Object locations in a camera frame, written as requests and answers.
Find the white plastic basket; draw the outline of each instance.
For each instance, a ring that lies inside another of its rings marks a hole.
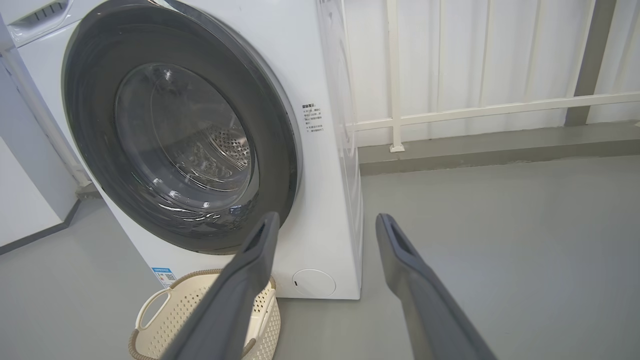
[[[142,305],[136,328],[129,338],[129,353],[136,360],[157,360],[209,290],[222,270],[192,272],[177,279],[167,289],[153,294]],[[145,312],[156,299],[168,294],[148,324],[142,324]],[[243,360],[271,360],[280,335],[280,311],[276,301],[276,283],[270,278],[267,287],[253,301],[253,311],[243,349]]]

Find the white wall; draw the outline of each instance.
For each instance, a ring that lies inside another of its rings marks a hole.
[[[62,222],[0,137],[0,246]]]
[[[48,205],[64,220],[76,203],[77,182],[42,131],[0,59],[0,136]]]
[[[444,4],[442,57],[439,4]],[[610,91],[637,0],[619,0],[597,93]],[[486,0],[398,0],[401,115],[479,106]],[[483,105],[525,101],[536,0],[493,0]],[[538,50],[528,100],[565,97],[579,65],[589,1],[542,0]],[[385,0],[346,0],[359,122],[390,117]],[[640,62],[640,37],[630,64]],[[438,101],[438,75],[442,91]],[[640,71],[629,68],[623,91],[640,90]],[[403,141],[562,126],[565,109],[456,119],[402,127]],[[640,105],[594,106],[589,122],[637,119]],[[391,129],[358,132],[358,146],[391,143]]]
[[[0,246],[62,223],[76,188],[0,58]]]

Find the white washing machine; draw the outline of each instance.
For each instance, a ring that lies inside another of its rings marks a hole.
[[[278,296],[360,298],[341,1],[2,7],[53,117],[165,286],[225,266],[277,211]]]

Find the sticker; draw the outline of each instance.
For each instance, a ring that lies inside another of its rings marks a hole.
[[[305,128],[308,133],[317,133],[324,131],[322,126],[322,111],[316,104],[304,104],[302,106],[302,114],[305,117]]]
[[[175,281],[175,275],[169,268],[151,268],[151,270],[156,273],[156,276],[165,288],[168,288],[169,285],[173,284]]]

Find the gray floor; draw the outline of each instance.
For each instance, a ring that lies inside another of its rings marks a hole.
[[[279,299],[275,359],[409,359],[373,222],[394,215],[500,359],[640,358],[640,156],[363,178],[360,301]],[[0,357],[128,359],[160,288],[101,200],[0,256]]]

